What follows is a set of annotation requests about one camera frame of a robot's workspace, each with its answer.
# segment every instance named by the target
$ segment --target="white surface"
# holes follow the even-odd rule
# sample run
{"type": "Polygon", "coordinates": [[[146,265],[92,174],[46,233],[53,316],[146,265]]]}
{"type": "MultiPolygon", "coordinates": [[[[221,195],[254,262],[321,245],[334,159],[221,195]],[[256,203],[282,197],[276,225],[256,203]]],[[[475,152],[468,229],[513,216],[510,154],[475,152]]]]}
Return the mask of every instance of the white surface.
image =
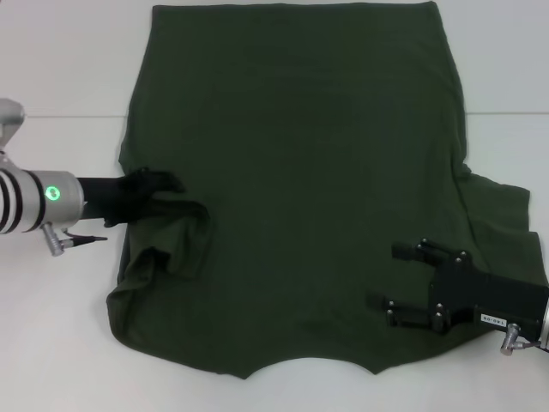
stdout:
{"type": "MultiPolygon", "coordinates": [[[[117,176],[123,122],[29,119],[9,152],[21,167],[117,176]]],[[[472,116],[469,132],[471,168],[532,189],[533,228],[549,239],[549,116],[472,116]]],[[[549,355],[530,349],[503,357],[498,333],[378,376],[304,359],[242,381],[135,352],[112,337],[105,305],[124,230],[95,221],[75,232],[110,240],[52,258],[40,233],[0,238],[0,410],[510,412],[549,403],[549,355]]]]}
{"type": "MultiPolygon", "coordinates": [[[[35,115],[124,114],[152,3],[2,0],[0,96],[35,115]]],[[[439,4],[469,111],[549,112],[548,2],[439,4]]],[[[20,167],[118,176],[123,128],[122,118],[31,118],[9,152],[20,167]]],[[[470,116],[468,129],[474,172],[532,190],[532,227],[547,256],[549,115],[470,116]]],[[[75,232],[110,239],[52,258],[40,233],[0,237],[2,411],[510,412],[549,404],[549,355],[531,349],[505,358],[498,333],[378,376],[303,359],[242,381],[140,354],[116,342],[106,316],[124,229],[95,221],[75,232]]]]}
{"type": "MultiPolygon", "coordinates": [[[[156,3],[272,2],[3,0],[0,90],[33,115],[124,115],[148,39],[150,9],[156,3]]],[[[469,112],[549,112],[549,2],[437,3],[469,112]]]]}

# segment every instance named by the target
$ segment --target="green t-shirt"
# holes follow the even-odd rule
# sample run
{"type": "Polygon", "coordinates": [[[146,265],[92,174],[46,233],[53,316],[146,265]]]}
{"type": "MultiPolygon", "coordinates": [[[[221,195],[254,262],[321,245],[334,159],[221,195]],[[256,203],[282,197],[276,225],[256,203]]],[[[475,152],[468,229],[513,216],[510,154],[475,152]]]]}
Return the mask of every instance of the green t-shirt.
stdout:
{"type": "Polygon", "coordinates": [[[155,7],[120,162],[188,192],[129,225],[112,333],[246,378],[321,357],[373,373],[441,354],[365,296],[426,306],[421,237],[483,270],[546,281],[528,192],[470,173],[462,88],[435,3],[155,7]]]}

